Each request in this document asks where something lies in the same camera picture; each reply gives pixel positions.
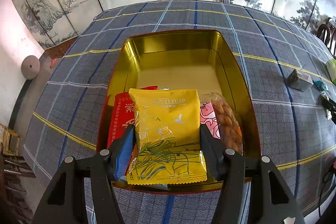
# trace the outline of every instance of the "brown baseboard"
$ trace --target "brown baseboard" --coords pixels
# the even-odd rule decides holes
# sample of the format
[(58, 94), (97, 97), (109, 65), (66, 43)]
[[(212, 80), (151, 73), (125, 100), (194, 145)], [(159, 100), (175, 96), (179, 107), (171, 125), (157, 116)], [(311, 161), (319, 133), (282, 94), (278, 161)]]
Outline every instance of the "brown baseboard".
[(45, 52), (50, 56), (51, 59), (62, 57), (71, 47), (71, 45), (75, 42), (76, 39), (77, 37), (73, 37), (55, 47), (45, 50)]

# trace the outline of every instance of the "pink pattern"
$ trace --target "pink pattern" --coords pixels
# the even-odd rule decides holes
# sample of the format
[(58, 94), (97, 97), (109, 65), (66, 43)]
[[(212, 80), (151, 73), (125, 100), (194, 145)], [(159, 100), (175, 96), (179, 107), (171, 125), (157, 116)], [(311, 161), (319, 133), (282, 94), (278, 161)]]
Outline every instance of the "pink pattern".
[(211, 103), (201, 103), (199, 121), (205, 123), (214, 138), (220, 139), (216, 115)]

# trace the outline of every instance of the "yellow snack package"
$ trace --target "yellow snack package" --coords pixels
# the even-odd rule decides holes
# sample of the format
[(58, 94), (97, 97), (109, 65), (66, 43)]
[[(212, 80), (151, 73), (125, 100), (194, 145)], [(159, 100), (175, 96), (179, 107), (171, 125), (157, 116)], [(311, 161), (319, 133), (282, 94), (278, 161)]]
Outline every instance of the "yellow snack package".
[(207, 179), (200, 150), (197, 90), (130, 89), (138, 156), (127, 171), (129, 184), (179, 184)]

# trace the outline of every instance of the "small gray box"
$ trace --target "small gray box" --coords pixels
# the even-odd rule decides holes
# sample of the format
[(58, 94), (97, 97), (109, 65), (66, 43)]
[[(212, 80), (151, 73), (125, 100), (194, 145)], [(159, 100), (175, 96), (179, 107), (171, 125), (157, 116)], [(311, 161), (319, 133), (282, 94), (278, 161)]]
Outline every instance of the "small gray box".
[(287, 84), (292, 89), (304, 92), (313, 85), (313, 81), (308, 73), (294, 69), (287, 78)]

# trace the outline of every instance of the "silver screw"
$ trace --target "silver screw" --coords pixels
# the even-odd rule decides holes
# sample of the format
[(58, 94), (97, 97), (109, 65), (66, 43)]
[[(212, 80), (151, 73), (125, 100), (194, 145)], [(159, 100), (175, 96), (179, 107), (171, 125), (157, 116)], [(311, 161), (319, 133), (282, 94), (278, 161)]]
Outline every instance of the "silver screw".
[(226, 148), (225, 153), (228, 154), (228, 155), (234, 155), (235, 151), (232, 148)]
[(108, 149), (103, 149), (99, 152), (100, 155), (102, 156), (107, 156), (110, 153), (110, 151)]
[(71, 156), (67, 156), (65, 159), (64, 159), (64, 161), (66, 162), (66, 163), (71, 163), (72, 161), (73, 161), (73, 157), (71, 157)]
[(261, 160), (262, 160), (263, 162), (265, 162), (265, 163), (269, 163), (269, 162), (270, 162), (270, 159), (269, 159), (269, 157), (267, 157), (267, 156), (262, 156), (262, 157), (261, 157)]

